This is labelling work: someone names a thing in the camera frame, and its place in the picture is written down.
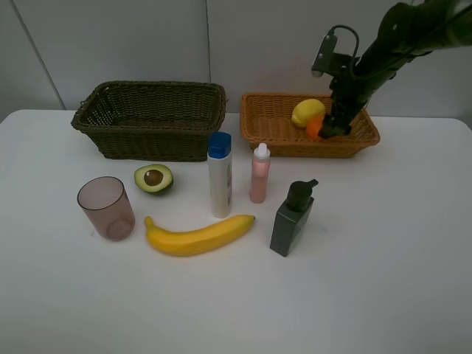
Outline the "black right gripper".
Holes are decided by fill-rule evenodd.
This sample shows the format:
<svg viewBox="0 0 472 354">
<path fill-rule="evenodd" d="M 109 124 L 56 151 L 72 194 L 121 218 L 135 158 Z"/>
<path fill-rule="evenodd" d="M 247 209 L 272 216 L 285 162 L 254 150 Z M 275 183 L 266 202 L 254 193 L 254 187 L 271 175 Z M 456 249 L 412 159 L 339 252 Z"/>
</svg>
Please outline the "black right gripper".
<svg viewBox="0 0 472 354">
<path fill-rule="evenodd" d="M 333 77 L 330 89 L 331 109 L 322 120 L 318 136 L 330 139 L 334 136 L 349 136 L 350 123 L 368 99 L 386 81 L 386 70 L 368 68 L 337 68 L 327 72 Z"/>
</svg>

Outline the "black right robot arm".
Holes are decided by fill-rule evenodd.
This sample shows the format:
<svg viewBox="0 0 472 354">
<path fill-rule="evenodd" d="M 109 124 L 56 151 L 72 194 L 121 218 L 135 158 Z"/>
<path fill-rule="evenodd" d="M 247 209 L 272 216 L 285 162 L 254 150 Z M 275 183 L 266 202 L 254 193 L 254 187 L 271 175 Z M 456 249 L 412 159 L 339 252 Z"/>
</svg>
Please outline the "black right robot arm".
<svg viewBox="0 0 472 354">
<path fill-rule="evenodd" d="M 323 37 L 311 67 L 315 77 L 332 77 L 331 110 L 319 131 L 323 139 L 350 134 L 351 122 L 370 97 L 407 63 L 434 50 L 470 46 L 471 2 L 397 3 L 362 56 L 335 51 L 337 29 Z"/>
</svg>

